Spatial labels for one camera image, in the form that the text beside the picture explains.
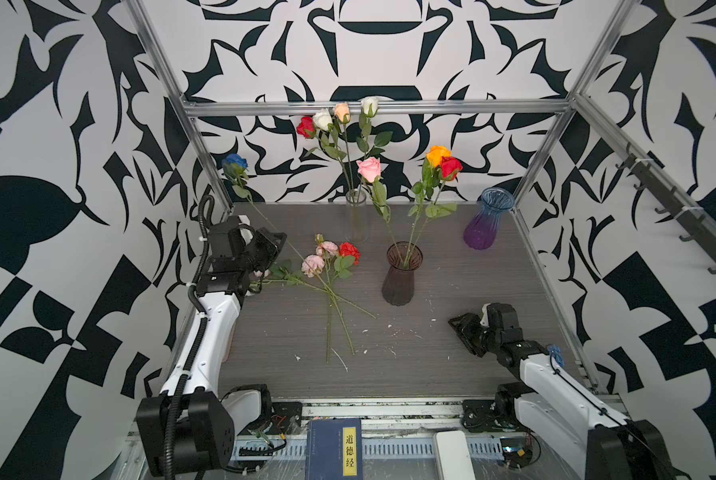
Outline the blue rose stem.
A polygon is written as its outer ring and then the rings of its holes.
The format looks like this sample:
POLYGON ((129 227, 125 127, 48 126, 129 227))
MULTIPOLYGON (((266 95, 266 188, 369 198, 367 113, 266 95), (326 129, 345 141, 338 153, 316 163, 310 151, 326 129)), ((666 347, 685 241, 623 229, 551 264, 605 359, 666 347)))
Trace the blue rose stem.
MULTIPOLYGON (((222 169, 230 182, 232 191, 241 199, 246 200, 251 208, 264 220, 265 225, 277 230, 274 222, 262 211, 253 199, 248 185, 248 162, 239 154, 230 154, 222 161, 222 169)), ((301 261, 299 269, 289 266, 286 262, 276 261, 269 268, 267 278, 273 282, 309 286, 322 293, 333 293, 330 278, 331 267, 340 259, 339 246, 326 240, 321 233, 315 235, 315 247, 312 254, 303 254, 296 246, 291 245, 295 256, 301 261)))

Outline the clear glass vase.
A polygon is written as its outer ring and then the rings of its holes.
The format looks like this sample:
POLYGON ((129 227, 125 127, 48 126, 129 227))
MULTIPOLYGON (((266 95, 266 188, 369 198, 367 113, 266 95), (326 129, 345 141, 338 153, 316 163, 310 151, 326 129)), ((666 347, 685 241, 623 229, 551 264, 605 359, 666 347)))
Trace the clear glass vase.
POLYGON ((345 235, 351 243, 362 243, 369 236, 369 196, 363 187, 357 187, 346 194, 345 235))

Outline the dark purple glass vase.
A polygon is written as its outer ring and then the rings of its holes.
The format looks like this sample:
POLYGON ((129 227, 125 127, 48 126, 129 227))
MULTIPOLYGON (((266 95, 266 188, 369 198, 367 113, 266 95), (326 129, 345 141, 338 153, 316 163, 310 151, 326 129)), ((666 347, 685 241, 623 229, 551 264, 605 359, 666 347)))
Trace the dark purple glass vase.
POLYGON ((389 270, 382 285, 382 296, 393 306, 404 306, 415 294, 415 274, 424 256, 416 244, 397 242, 386 252, 389 270))

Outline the pink rose stem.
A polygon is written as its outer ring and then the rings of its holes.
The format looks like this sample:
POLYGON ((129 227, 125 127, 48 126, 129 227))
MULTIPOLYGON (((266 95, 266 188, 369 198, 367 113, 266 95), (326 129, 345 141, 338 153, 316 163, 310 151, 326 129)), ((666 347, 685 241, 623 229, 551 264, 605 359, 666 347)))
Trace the pink rose stem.
POLYGON ((378 158, 369 157, 357 162, 358 173, 362 178, 362 183, 370 192, 370 198, 377 213, 382 217, 386 224, 390 238, 393 242, 395 252, 398 258, 402 257, 400 245, 394 235, 392 229, 392 212, 388 204, 387 186, 382 180, 382 166, 378 158))

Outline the white rose stem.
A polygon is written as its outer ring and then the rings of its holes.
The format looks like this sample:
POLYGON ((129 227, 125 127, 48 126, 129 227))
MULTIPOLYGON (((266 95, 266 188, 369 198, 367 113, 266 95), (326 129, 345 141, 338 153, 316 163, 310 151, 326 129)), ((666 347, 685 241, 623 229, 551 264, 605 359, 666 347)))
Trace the white rose stem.
MULTIPOLYGON (((393 138, 392 131, 382 131, 376 135, 372 135, 373 132, 373 119, 379 112, 379 98, 370 96, 365 97, 360 101, 361 112, 359 115, 359 127, 360 136, 357 138, 357 145, 359 150, 362 152, 364 160, 369 157, 375 157, 379 159, 381 153, 385 151, 385 147, 388 146, 393 138)), ((359 187, 363 187, 368 196, 370 196, 369 190, 362 183, 359 187)))
POLYGON ((356 190, 356 182, 352 173, 351 155, 347 136, 347 127, 351 121, 348 103, 338 103, 331 110, 322 109, 312 117, 318 140, 318 149, 330 159, 337 161, 346 181, 345 197, 348 202, 356 190))

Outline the peach rose stem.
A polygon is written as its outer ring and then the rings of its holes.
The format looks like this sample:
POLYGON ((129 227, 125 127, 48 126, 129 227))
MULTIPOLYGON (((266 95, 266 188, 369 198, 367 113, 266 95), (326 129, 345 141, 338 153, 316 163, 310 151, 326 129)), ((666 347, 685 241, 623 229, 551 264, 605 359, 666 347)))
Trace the peach rose stem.
POLYGON ((348 140, 348 127, 351 122, 351 112, 349 104, 346 102, 338 103, 335 105, 333 109, 334 114, 334 125, 336 132, 342 141, 344 145, 344 152, 345 152, 345 171, 346 171, 346 180, 348 183, 348 193, 349 195, 356 187, 355 180, 353 176, 352 166, 351 166, 351 154, 350 154, 350 144, 348 140))

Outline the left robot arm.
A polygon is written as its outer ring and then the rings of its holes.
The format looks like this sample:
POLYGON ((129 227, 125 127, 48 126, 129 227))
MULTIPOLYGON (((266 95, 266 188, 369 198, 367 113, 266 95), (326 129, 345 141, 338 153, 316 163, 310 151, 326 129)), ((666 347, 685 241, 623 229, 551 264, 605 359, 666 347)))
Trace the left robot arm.
POLYGON ((228 468, 237 436, 267 427, 273 414, 266 385, 223 394, 219 376, 251 280, 277 260, 287 236, 255 229, 245 215, 204 220, 201 233, 203 252, 188 285, 193 320, 169 378, 135 418, 149 470, 164 479, 228 468))

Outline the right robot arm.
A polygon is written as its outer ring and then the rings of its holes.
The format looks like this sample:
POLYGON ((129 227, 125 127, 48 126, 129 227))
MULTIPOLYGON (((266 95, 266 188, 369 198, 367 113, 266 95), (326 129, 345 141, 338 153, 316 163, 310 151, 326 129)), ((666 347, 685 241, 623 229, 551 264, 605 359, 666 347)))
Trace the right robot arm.
POLYGON ((479 313, 449 320, 467 351, 491 353, 515 378, 490 401, 467 400, 462 426, 471 433, 522 430, 551 447, 583 479, 674 479, 659 430, 599 399, 550 349, 523 335, 517 312, 487 303, 479 313))

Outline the bunch of artificial flowers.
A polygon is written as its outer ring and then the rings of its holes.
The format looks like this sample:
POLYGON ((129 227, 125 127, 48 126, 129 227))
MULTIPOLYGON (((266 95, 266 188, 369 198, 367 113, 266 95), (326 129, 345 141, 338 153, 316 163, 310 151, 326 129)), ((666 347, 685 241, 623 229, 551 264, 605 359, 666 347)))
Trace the bunch of artificial flowers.
POLYGON ((360 305, 358 301, 341 293, 338 288, 354 276, 361 260, 358 248, 350 242, 336 243, 317 234, 314 248, 305 252, 296 245, 288 246, 293 252, 291 259, 278 259, 252 280, 251 285, 259 291, 267 286, 302 287, 319 293, 326 299, 325 361, 338 355, 333 345, 333 332, 338 324, 347 340, 349 354, 356 352, 348 326, 345 308, 352 308, 374 320, 378 316, 360 305))

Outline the blue purple glass vase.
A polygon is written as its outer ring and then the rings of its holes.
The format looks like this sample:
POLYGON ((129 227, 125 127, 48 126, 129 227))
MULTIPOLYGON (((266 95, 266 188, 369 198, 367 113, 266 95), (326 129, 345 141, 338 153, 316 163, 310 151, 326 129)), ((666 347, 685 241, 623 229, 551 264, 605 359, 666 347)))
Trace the blue purple glass vase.
POLYGON ((481 210, 467 225, 463 240, 472 249, 486 250, 494 244, 501 217, 514 207, 515 198, 503 188, 490 187, 481 193, 479 202, 481 210))

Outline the small blue object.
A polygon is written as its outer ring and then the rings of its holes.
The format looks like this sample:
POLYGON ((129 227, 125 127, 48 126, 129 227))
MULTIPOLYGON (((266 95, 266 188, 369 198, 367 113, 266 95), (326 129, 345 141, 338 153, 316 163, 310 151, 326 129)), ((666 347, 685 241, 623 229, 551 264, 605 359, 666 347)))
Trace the small blue object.
POLYGON ((558 345, 549 344, 547 346, 547 350, 548 350, 549 356, 553 359, 554 364, 560 368, 564 368, 565 362, 563 359, 561 348, 558 345))

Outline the white rectangular device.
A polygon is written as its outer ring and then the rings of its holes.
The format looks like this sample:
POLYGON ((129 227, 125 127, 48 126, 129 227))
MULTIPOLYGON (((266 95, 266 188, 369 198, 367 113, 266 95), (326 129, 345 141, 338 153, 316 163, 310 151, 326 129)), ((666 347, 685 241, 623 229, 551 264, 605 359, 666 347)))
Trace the white rectangular device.
POLYGON ((475 480, 466 435, 462 431, 433 436, 437 475, 440 480, 475 480))

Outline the blue book yellow label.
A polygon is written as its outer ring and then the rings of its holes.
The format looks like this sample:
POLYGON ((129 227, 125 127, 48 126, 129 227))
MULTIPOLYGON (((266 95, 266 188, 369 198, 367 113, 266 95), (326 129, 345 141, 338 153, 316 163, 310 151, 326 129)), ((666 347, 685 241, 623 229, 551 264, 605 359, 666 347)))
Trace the blue book yellow label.
POLYGON ((363 478, 363 439, 360 418, 317 419, 309 423, 307 480, 363 478))

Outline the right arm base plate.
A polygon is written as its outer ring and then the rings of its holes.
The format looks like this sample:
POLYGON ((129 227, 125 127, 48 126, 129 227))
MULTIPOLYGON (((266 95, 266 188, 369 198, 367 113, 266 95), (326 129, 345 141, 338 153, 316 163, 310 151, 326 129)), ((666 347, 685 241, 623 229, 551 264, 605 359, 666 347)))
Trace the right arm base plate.
POLYGON ((515 423, 499 399, 468 399, 462 402, 461 425, 470 433, 512 432, 515 423))

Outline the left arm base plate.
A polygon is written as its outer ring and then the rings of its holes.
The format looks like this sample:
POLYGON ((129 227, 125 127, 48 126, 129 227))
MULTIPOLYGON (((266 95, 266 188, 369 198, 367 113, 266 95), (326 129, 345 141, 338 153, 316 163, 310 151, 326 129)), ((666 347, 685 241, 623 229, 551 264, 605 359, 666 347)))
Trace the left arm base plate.
POLYGON ((269 413, 260 425, 252 425, 240 432, 241 435, 264 433, 274 437, 297 433, 302 426, 303 403, 299 401, 274 401, 269 413))

